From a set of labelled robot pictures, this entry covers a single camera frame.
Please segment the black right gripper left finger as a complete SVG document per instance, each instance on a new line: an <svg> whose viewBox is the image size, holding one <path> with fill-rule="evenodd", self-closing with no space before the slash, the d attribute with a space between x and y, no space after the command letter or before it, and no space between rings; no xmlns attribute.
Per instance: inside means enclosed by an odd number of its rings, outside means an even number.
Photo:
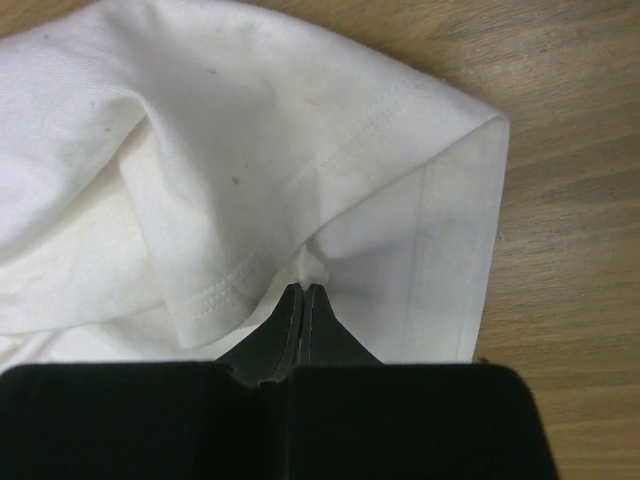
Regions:
<svg viewBox="0 0 640 480"><path fill-rule="evenodd" d="M288 285L271 315L215 364L249 388L281 382L294 364L304 310L304 290Z"/></svg>

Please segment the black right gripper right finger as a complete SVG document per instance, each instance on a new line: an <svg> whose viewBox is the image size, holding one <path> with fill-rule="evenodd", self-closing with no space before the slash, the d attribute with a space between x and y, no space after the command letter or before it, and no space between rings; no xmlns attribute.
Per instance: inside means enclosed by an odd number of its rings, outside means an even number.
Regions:
<svg viewBox="0 0 640 480"><path fill-rule="evenodd" d="M324 286L303 294L295 369L379 367L378 360L336 317Z"/></svg>

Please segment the white t shirt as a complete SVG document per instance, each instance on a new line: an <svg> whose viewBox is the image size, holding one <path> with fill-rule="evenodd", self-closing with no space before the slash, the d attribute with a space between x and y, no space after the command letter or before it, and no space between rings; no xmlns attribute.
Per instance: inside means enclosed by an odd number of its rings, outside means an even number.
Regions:
<svg viewBox="0 0 640 480"><path fill-rule="evenodd" d="M467 362L498 110L232 1L100 1L1 42L1 365L213 359L290 283L389 363Z"/></svg>

